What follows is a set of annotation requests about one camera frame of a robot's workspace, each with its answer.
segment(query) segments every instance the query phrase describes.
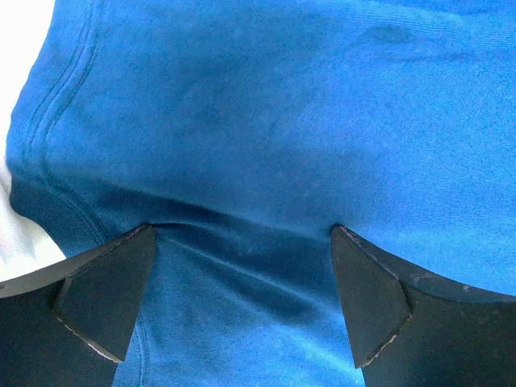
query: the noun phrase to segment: blue sweatshirt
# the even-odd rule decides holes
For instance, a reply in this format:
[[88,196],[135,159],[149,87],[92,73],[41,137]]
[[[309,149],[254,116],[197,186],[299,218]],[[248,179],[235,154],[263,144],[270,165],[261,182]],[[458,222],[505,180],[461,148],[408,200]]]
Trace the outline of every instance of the blue sweatshirt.
[[10,201],[73,256],[141,223],[114,386],[351,387],[340,223],[516,294],[516,3],[57,0]]

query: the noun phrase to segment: seam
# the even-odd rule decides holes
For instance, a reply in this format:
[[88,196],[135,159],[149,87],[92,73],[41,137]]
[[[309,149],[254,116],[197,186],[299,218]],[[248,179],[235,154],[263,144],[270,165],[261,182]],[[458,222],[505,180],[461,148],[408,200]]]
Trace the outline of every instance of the seam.
[[142,367],[141,367],[141,364],[143,363],[142,361],[142,342],[141,342],[141,337],[139,335],[139,323],[138,323],[138,320],[136,320],[136,326],[135,326],[135,331],[133,333],[133,335],[135,335],[135,341],[137,342],[138,344],[138,353],[139,353],[139,374],[138,374],[138,380],[141,381],[142,380]]
[[[49,99],[50,94],[52,93],[52,90],[57,87],[57,84],[62,81],[62,86],[55,92],[55,95],[50,99],[50,101],[47,103],[47,112],[52,108],[52,102],[57,100],[59,97],[63,98],[63,103],[61,103],[61,107],[56,109],[54,112],[52,112],[52,115],[48,117],[48,121],[41,127],[41,123],[44,121],[44,113],[41,115],[41,120],[38,123],[38,125],[41,127],[39,130],[36,128],[32,134],[30,145],[32,145],[35,141],[35,136],[38,131],[42,131],[43,135],[43,141],[41,144],[41,156],[40,156],[40,166],[42,168],[42,178],[46,180],[46,185],[49,189],[54,189],[57,191],[56,193],[59,194],[59,199],[61,202],[66,205],[73,213],[77,215],[77,219],[82,223],[82,225],[85,227],[85,229],[88,231],[89,235],[95,240],[97,244],[102,244],[102,242],[105,242],[109,238],[109,233],[107,232],[107,229],[105,225],[100,221],[100,219],[95,215],[95,213],[89,208],[87,203],[81,198],[81,196],[73,190],[70,186],[66,185],[65,182],[58,180],[53,174],[52,171],[48,165],[47,158],[48,158],[48,137],[51,132],[51,130],[56,126],[57,122],[60,120],[62,114],[65,112],[65,110],[69,107],[69,105],[72,103],[73,99],[77,95],[77,92],[84,84],[86,78],[89,76],[89,73],[93,67],[93,63],[95,62],[95,59],[98,54],[99,49],[99,35],[100,32],[98,29],[94,28],[94,19],[95,19],[95,5],[99,5],[102,7],[104,5],[104,0],[97,0],[92,1],[90,6],[90,13],[89,13],[89,22],[87,23],[88,27],[86,28],[85,38],[82,40],[83,47],[81,52],[78,54],[77,59],[75,60],[75,65],[73,69],[69,72],[68,76],[65,78],[66,70],[61,74],[59,80],[54,84],[54,86],[51,88],[51,90],[47,93],[44,100],[40,103],[37,110],[42,109],[42,105],[44,104],[45,100]],[[92,41],[92,48],[88,49],[86,46],[86,43]],[[88,56],[89,58],[86,59],[84,70],[82,70],[82,74],[80,75],[80,78],[76,81],[74,81],[73,76],[77,74],[79,67],[79,64],[81,63],[81,59],[85,56]],[[136,321],[136,327],[138,326],[141,328],[141,335],[139,337],[141,338],[141,344],[140,344],[140,364],[139,364],[139,370],[140,370],[140,376],[139,376],[139,383],[141,385],[147,384],[148,379],[148,359],[149,359],[149,349],[148,349],[148,338],[147,333],[144,326],[143,316],[141,311],[139,312],[139,320]]]
[[[75,48],[73,49],[73,53],[71,55],[71,58],[70,58],[68,64],[66,65],[66,67],[64,68],[64,70],[60,74],[60,76],[54,81],[54,83],[52,84],[50,90],[43,96],[43,98],[41,99],[40,103],[34,109],[34,112],[32,113],[31,117],[28,120],[28,124],[25,126],[25,128],[23,130],[23,136],[26,139],[26,146],[23,147],[23,150],[22,150],[22,153],[21,153],[21,157],[22,157],[22,160],[23,160],[23,162],[25,164],[28,164],[28,161],[29,161],[28,154],[31,153],[32,144],[34,143],[34,139],[35,139],[36,133],[38,132],[38,129],[39,129],[38,126],[41,124],[41,121],[44,118],[44,114],[45,114],[45,111],[46,111],[44,109],[44,106],[46,106],[46,108],[48,109],[48,106],[50,106],[52,101],[54,99],[56,99],[57,95],[59,95],[60,90],[65,87],[66,81],[64,81],[63,86],[61,86],[61,88],[59,90],[57,90],[55,93],[53,93],[54,90],[57,88],[57,86],[60,83],[62,83],[62,80],[65,78],[65,74],[69,72],[69,69],[73,66],[73,69],[71,70],[71,72],[69,72],[69,76],[67,77],[67,80],[69,79],[71,74],[73,74],[75,72],[75,69],[77,68],[77,64],[78,64],[78,61],[79,61],[78,58],[81,57],[81,54],[82,54],[82,51],[84,51],[84,48],[83,48],[83,50],[81,51],[81,53],[79,55],[77,55],[77,52],[79,51],[79,48],[81,46],[81,42],[83,42],[83,40],[84,40],[85,31],[86,31],[86,36],[87,36],[87,31],[89,31],[91,29],[91,27],[92,27],[91,26],[91,20],[92,20],[92,16],[93,16],[93,6],[94,6],[94,4],[90,3],[87,20],[82,25],[81,31],[79,32],[79,38],[77,39],[77,43],[75,45]],[[47,38],[44,41],[43,47],[41,48],[41,52],[45,49],[45,46],[46,46],[46,43],[47,43],[47,39],[50,36],[50,34],[52,33],[52,31],[51,31],[52,27],[53,27],[53,25],[52,25],[52,22],[51,22],[51,26],[48,29]]]

